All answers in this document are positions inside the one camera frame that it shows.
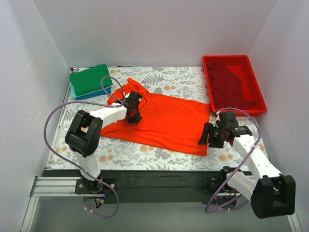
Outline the orange t shirt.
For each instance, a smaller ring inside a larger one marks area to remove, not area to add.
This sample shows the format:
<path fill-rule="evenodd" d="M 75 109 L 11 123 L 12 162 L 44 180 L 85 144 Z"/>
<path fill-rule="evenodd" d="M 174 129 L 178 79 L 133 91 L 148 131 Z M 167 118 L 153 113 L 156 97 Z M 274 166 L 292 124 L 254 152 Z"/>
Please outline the orange t shirt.
<path fill-rule="evenodd" d="M 204 124 L 210 119 L 208 104 L 151 93 L 132 78 L 128 78 L 123 90 L 125 93 L 135 91 L 144 97 L 142 120 L 138 124 L 129 124 L 125 119 L 112 123 L 101 130 L 102 137 L 198 156 L 207 154 L 208 147 L 198 142 Z"/>

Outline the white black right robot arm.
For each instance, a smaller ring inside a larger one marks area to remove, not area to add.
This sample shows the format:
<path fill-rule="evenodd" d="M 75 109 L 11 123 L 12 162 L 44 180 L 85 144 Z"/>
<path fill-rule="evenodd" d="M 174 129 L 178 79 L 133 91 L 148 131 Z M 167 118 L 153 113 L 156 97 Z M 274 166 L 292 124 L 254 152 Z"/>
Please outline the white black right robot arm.
<path fill-rule="evenodd" d="M 225 166 L 220 171 L 205 212 L 212 212 L 210 204 L 228 186 L 250 202 L 254 214 L 260 219 L 292 215 L 295 212 L 294 178 L 283 175 L 267 159 L 250 129 L 239 125 L 236 111 L 232 107 L 220 109 L 214 124 L 205 123 L 198 142 L 212 148 L 223 148 L 225 142 L 230 143 L 243 158 L 236 168 Z"/>

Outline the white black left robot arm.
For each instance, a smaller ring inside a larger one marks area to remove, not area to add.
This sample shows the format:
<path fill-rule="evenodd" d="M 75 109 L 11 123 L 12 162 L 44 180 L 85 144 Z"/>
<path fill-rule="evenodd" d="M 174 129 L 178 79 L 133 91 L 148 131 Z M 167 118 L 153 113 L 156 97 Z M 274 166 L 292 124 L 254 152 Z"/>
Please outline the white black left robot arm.
<path fill-rule="evenodd" d="M 101 130 L 117 121 L 126 120 L 129 124 L 137 124 L 142 120 L 139 104 L 142 95 L 131 91 L 123 99 L 101 109 L 76 113 L 65 136 L 65 143 L 77 157 L 83 178 L 96 181 L 101 174 L 95 151 L 100 140 Z"/>

